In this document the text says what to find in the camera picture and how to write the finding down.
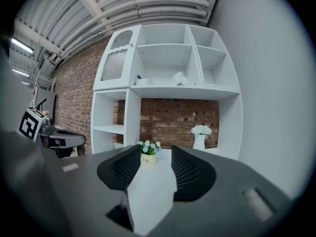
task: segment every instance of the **white flowers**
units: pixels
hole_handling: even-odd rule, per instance
[[[138,141],[137,144],[140,145],[141,153],[146,155],[152,156],[162,150],[161,143],[156,139],[153,139],[152,142],[147,140],[145,143],[142,141]]]
[[[196,125],[191,129],[191,132],[193,134],[205,134],[205,135],[210,135],[212,134],[212,129],[209,128],[206,125]]]

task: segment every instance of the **black mesh pad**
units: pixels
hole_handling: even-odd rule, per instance
[[[215,169],[207,162],[172,146],[171,167],[177,180],[174,201],[194,201],[208,192],[215,183]]]
[[[99,164],[99,178],[112,190],[125,191],[140,167],[140,145]]]

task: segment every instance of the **white tabletop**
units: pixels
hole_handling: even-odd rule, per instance
[[[139,167],[127,188],[134,232],[145,236],[165,217],[173,205],[177,182],[171,168],[171,152],[157,153],[155,165]]]

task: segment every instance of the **white shelving unit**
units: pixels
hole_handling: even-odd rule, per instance
[[[188,78],[187,85],[171,83],[177,72]],[[138,83],[138,76],[148,79],[142,81],[148,84]],[[178,98],[219,100],[216,151],[238,157],[242,135],[240,87],[231,57],[215,30],[157,24],[115,32],[102,56],[93,90],[93,153],[113,149],[113,133],[123,134],[124,146],[136,143],[141,98]],[[126,100],[124,125],[115,125],[114,101],[120,99]]]
[[[113,124],[114,102],[125,100],[124,125]],[[95,91],[92,101],[91,145],[93,153],[112,150],[113,134],[123,135],[123,145],[139,140],[141,98],[130,89]]]

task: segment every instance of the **white wall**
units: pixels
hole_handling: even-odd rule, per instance
[[[285,0],[218,0],[210,21],[234,62],[243,106],[238,159],[290,197],[309,177],[316,149],[316,64]]]

